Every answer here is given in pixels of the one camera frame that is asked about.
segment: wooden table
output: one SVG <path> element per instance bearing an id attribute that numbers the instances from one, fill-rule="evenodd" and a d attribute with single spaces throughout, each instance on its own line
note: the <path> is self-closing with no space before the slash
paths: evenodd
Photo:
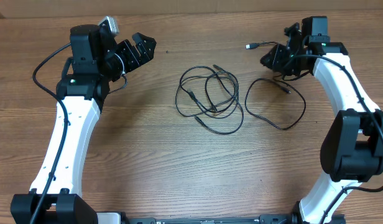
<path id="1" fill-rule="evenodd" d="M 174 96 L 186 69 L 216 63 L 237 76 L 244 102 L 253 80 L 273 75 L 259 63 L 271 46 L 245 50 L 245 45 L 285 42 L 284 27 L 312 15 L 328 16 L 331 39 L 345 44 L 360 82 L 383 109 L 383 11 L 118 16 L 118 41 L 140 32 L 158 44 L 153 61 L 128 74 L 128 87 L 106 99 L 86 156 L 83 198 L 96 211 L 121 210 L 129 217 L 288 213 L 321 172 L 320 146 L 334 119 L 321 85 L 311 76 L 292 83 L 307 100 L 296 127 L 279 131 L 246 114 L 242 128 L 229 136 L 180 116 Z M 71 27 L 100 19 L 0 20 L 0 223 L 14 222 L 12 196 L 27 193 L 54 125 L 56 102 L 34 85 L 32 71 L 69 41 Z M 70 55 L 65 50 L 49 61 L 38 74 L 40 82 L 54 89 Z M 189 88 L 203 99 L 202 86 L 200 81 Z M 210 91 L 215 100 L 227 97 L 214 81 Z M 283 126 L 302 110 L 296 94 L 267 83 L 250 94 L 252 110 Z M 197 110 L 188 96 L 180 100 L 185 111 Z M 231 130 L 240 115 L 205 121 Z M 383 174 L 363 186 L 382 183 Z M 348 223 L 383 223 L 383 192 L 353 192 L 337 212 L 345 213 Z"/>

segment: cable plug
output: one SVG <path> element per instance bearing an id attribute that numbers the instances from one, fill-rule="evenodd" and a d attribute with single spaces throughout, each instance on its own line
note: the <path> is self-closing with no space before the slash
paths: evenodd
<path id="1" fill-rule="evenodd" d="M 197 116 L 194 116 L 194 118 L 202 125 L 205 125 L 204 122 Z"/>
<path id="2" fill-rule="evenodd" d="M 187 93 L 189 94 L 190 98 L 194 101 L 197 102 L 196 95 L 194 95 L 194 92 L 191 90 L 187 90 Z"/>
<path id="3" fill-rule="evenodd" d="M 258 43 L 251 43 L 251 44 L 247 44 L 246 45 L 246 49 L 255 49 L 255 48 L 257 48 L 257 47 L 259 47 L 260 46 L 260 44 L 258 44 Z"/>
<path id="4" fill-rule="evenodd" d="M 224 71 L 223 68 L 221 68 L 221 67 L 219 67 L 219 66 L 217 66 L 217 65 L 212 65 L 212 66 L 214 66 L 214 68 L 218 69 L 219 71 Z"/>
<path id="5" fill-rule="evenodd" d="M 251 44 L 246 45 L 246 49 L 255 49 L 255 48 L 257 48 L 261 45 L 265 45 L 265 44 L 279 44 L 279 43 L 276 41 L 269 41 L 269 42 L 263 41 L 261 43 L 251 43 Z"/>
<path id="6" fill-rule="evenodd" d="M 280 89 L 283 90 L 285 93 L 291 93 L 291 91 L 284 86 L 280 86 Z"/>
<path id="7" fill-rule="evenodd" d="M 215 112 L 218 112 L 218 109 L 216 109 L 216 106 L 211 102 L 211 107 L 214 109 Z"/>

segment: white robotic arm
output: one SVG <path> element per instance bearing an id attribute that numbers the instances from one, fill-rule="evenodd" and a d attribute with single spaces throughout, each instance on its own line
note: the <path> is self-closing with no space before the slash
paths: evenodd
<path id="1" fill-rule="evenodd" d="M 48 56 L 33 73 L 34 82 L 57 101 L 57 119 L 44 163 L 28 194 L 15 194 L 11 213 L 16 223 L 120 223 L 120 213 L 96 213 L 81 198 L 81 179 L 91 133 L 108 94 L 127 85 L 124 74 L 154 57 L 156 41 L 136 33 L 136 45 L 118 43 L 116 21 L 105 17 L 99 25 L 71 28 L 70 43 Z M 41 85 L 39 68 L 71 46 L 73 56 L 64 65 L 56 93 Z M 73 74 L 68 74 L 70 65 Z M 109 82 L 123 77 L 125 84 L 110 91 Z M 55 211 L 49 211 L 56 205 Z"/>
<path id="2" fill-rule="evenodd" d="M 368 108 L 372 112 L 379 109 L 379 107 L 367 96 L 360 85 L 359 80 L 352 70 L 350 58 L 347 55 L 341 53 L 328 53 L 324 55 L 324 57 L 332 59 L 345 66 L 348 72 L 352 75 Z M 321 85 L 323 85 L 335 115 L 338 114 L 339 110 L 347 110 L 350 108 L 357 112 L 365 112 L 356 97 L 356 92 L 353 90 L 349 78 L 339 69 L 339 67 L 326 60 L 317 59 L 313 69 L 313 75 Z M 357 180 L 341 180 L 339 182 L 333 182 L 330 175 L 323 171 L 309 194 L 300 201 L 299 207 L 303 221 L 311 224 L 319 223 L 324 215 L 324 211 L 343 188 L 350 186 L 358 187 L 361 184 L 362 183 Z M 325 223 L 331 221 L 334 211 L 346 196 L 346 194 L 343 194 L 335 206 L 333 206 L 325 218 Z"/>

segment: coiled black cable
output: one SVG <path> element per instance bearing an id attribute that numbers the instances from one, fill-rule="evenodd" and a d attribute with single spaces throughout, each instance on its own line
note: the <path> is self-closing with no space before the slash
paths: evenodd
<path id="1" fill-rule="evenodd" d="M 249 91 L 251 90 L 252 86 L 253 86 L 256 82 L 258 82 L 258 81 L 266 81 L 266 82 L 272 83 L 273 85 L 279 87 L 279 88 L 280 88 L 281 90 L 283 90 L 284 92 L 286 92 L 286 93 L 291 93 L 286 87 L 284 87 L 284 86 L 278 84 L 278 83 L 283 83 L 284 85 L 290 87 L 293 91 L 295 91 L 295 92 L 301 97 L 301 99 L 303 100 L 303 111 L 302 111 L 301 115 L 299 116 L 299 118 L 298 118 L 294 123 L 292 123 L 290 126 L 287 126 L 287 127 L 285 127 L 285 128 L 281 128 L 281 127 L 277 126 L 275 123 L 273 123 L 271 120 L 269 120 L 269 119 L 267 119 L 267 118 L 265 118 L 265 117 L 263 117 L 263 116 L 261 116 L 261 115 L 254 114 L 253 112 L 251 112 L 251 111 L 248 109 L 248 106 L 247 106 L 247 99 L 248 99 Z M 256 118 L 262 119 L 262 120 L 268 122 L 269 124 L 271 124 L 273 127 L 277 128 L 277 129 L 279 129 L 279 130 L 283 130 L 283 131 L 288 130 L 288 129 L 292 128 L 293 126 L 295 126 L 295 125 L 301 120 L 301 118 L 303 117 L 303 115 L 305 114 L 305 111 L 306 111 L 306 101 L 305 101 L 305 98 L 302 96 L 302 94 L 301 94 L 297 89 L 295 89 L 292 85 L 290 85 L 290 84 L 288 84 L 288 83 L 286 83 L 286 82 L 284 82 L 284 81 L 281 81 L 281 80 L 276 80 L 275 78 L 273 78 L 273 80 L 270 80 L 270 79 L 268 79 L 268 78 L 258 78 L 258 79 L 256 79 L 255 81 L 253 81 L 253 83 L 251 83 L 251 85 L 250 85 L 249 88 L 248 88 L 248 91 L 247 91 L 247 94 L 246 94 L 246 99 L 245 99 L 245 101 L 244 101 L 244 106 L 246 107 L 246 110 L 247 110 L 247 112 L 248 112 L 249 114 L 255 116 Z"/>
<path id="2" fill-rule="evenodd" d="M 216 68 L 218 70 L 218 72 L 216 72 L 215 70 L 213 70 L 212 68 L 210 67 L 207 67 L 207 66 L 194 66 L 192 68 L 189 68 L 188 70 L 186 70 L 186 72 L 183 73 L 183 75 L 180 77 L 179 79 L 179 86 L 177 88 L 177 92 L 175 94 L 175 107 L 177 109 L 177 111 L 184 117 L 194 117 L 203 127 L 205 127 L 206 129 L 216 133 L 216 134 L 232 134 L 232 133 L 235 133 L 236 131 L 238 131 L 241 126 L 242 126 L 242 123 L 244 121 L 244 110 L 242 109 L 242 106 L 239 102 L 239 82 L 236 78 L 236 76 L 234 76 L 232 73 L 230 72 L 227 72 L 226 70 L 224 70 L 223 68 L 217 66 L 217 65 L 213 65 L 214 68 Z M 208 75 L 208 76 L 202 76 L 202 75 L 195 75 L 195 76 L 191 76 L 191 77 L 187 77 L 187 78 L 184 78 L 185 75 L 190 72 L 191 70 L 194 70 L 194 69 L 197 69 L 197 68 L 203 68 L 203 69 L 207 69 L 209 71 L 212 72 L 211 75 Z M 184 89 L 184 84 L 190 80 L 194 80 L 194 79 L 199 79 L 199 78 L 205 78 L 205 95 L 210 103 L 210 105 L 207 107 L 207 106 L 204 106 L 195 96 L 194 92 L 192 92 L 191 90 L 186 90 Z M 216 78 L 221 86 L 224 88 L 224 90 L 230 95 L 230 98 L 225 100 L 225 101 L 222 101 L 220 103 L 217 103 L 217 104 L 214 104 L 211 100 L 211 97 L 210 97 L 210 94 L 208 93 L 208 81 L 211 79 L 211 78 Z M 230 80 L 231 83 L 233 84 L 233 88 L 234 88 L 234 91 L 233 91 L 233 94 L 225 87 L 225 85 L 223 84 L 222 80 Z M 197 107 L 201 110 L 201 112 L 199 113 L 196 113 L 196 114 L 185 114 L 185 113 L 182 113 L 178 107 L 178 94 L 179 94 L 179 91 L 182 90 L 184 91 L 185 93 L 187 93 L 190 98 L 196 103 Z M 219 106 L 222 106 L 222 105 L 225 105 L 226 103 L 229 103 L 229 105 L 227 105 L 225 108 L 219 110 L 217 109 L 217 107 Z M 219 114 L 225 112 L 226 110 L 228 110 L 233 103 L 236 103 L 234 105 L 234 108 L 233 110 L 225 115 L 225 116 L 218 116 Z M 209 118 L 214 118 L 214 119 L 225 119 L 229 116 L 231 116 L 234 111 L 237 109 L 237 107 L 239 107 L 240 111 L 241 111 L 241 121 L 240 121 L 240 124 L 239 126 L 233 130 L 233 131 L 228 131 L 228 132 L 224 132 L 224 131 L 217 131 L 209 126 L 207 126 L 198 116 L 199 115 L 206 115 L 207 117 Z"/>

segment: robotic arm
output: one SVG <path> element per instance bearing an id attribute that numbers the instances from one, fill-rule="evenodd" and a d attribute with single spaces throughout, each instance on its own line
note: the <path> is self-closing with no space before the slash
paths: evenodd
<path id="1" fill-rule="evenodd" d="M 66 61 L 56 89 L 68 115 L 65 143 L 52 182 L 48 183 L 50 185 L 44 195 L 65 122 L 63 109 L 57 103 L 57 119 L 40 172 L 28 194 L 18 194 L 12 199 L 11 213 L 16 223 L 30 223 L 35 213 L 36 223 L 112 223 L 121 217 L 118 213 L 98 215 L 81 199 L 86 151 L 104 100 L 113 92 L 109 82 L 123 77 L 125 87 L 125 74 L 154 57 L 156 42 L 153 38 L 136 33 L 132 36 L 135 47 L 128 40 L 117 44 L 114 37 L 118 33 L 118 26 L 112 17 L 105 17 L 99 25 L 81 25 L 71 29 L 73 57 Z M 68 75 L 70 65 L 73 74 Z M 42 206 L 39 209 L 37 204 L 40 202 Z M 56 205 L 56 211 L 48 211 L 52 205 Z"/>
<path id="2" fill-rule="evenodd" d="M 334 211 L 351 190 L 338 198 L 340 192 L 359 187 L 383 171 L 383 145 L 379 133 L 357 97 L 351 79 L 368 110 L 374 113 L 382 132 L 383 112 L 360 85 L 344 45 L 330 42 L 326 17 L 306 18 L 302 21 L 302 30 L 296 23 L 285 29 L 285 35 L 288 36 L 287 45 L 276 45 L 262 57 L 261 64 L 280 72 L 283 78 L 287 75 L 298 76 L 302 70 L 309 70 L 323 86 L 336 115 L 321 147 L 323 172 L 293 212 L 298 217 L 297 223 L 329 223 Z M 369 140 L 357 141 L 359 133 L 369 136 Z"/>

